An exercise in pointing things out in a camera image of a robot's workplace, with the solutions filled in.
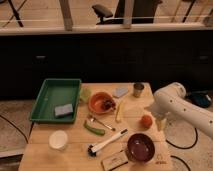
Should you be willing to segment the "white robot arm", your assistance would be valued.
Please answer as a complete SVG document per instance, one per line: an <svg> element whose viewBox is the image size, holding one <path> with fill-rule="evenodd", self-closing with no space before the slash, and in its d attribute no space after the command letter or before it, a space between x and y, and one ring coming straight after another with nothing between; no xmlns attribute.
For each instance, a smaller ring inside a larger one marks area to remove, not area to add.
<svg viewBox="0 0 213 171"><path fill-rule="evenodd" d="M187 102L185 96L185 87L173 82L154 92L154 101L147 109L159 120L163 120L168 113L179 115L213 139L213 112Z"/></svg>

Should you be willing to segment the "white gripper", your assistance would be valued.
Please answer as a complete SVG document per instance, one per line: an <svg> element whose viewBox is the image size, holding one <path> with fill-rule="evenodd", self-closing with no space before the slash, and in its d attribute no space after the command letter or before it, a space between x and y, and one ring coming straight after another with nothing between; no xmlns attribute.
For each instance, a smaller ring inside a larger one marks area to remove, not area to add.
<svg viewBox="0 0 213 171"><path fill-rule="evenodd" d="M167 119L165 118L166 111L155 102L147 106L146 110L149 111L156 119L158 119L156 121L157 129L162 131L165 128L167 122Z"/></svg>

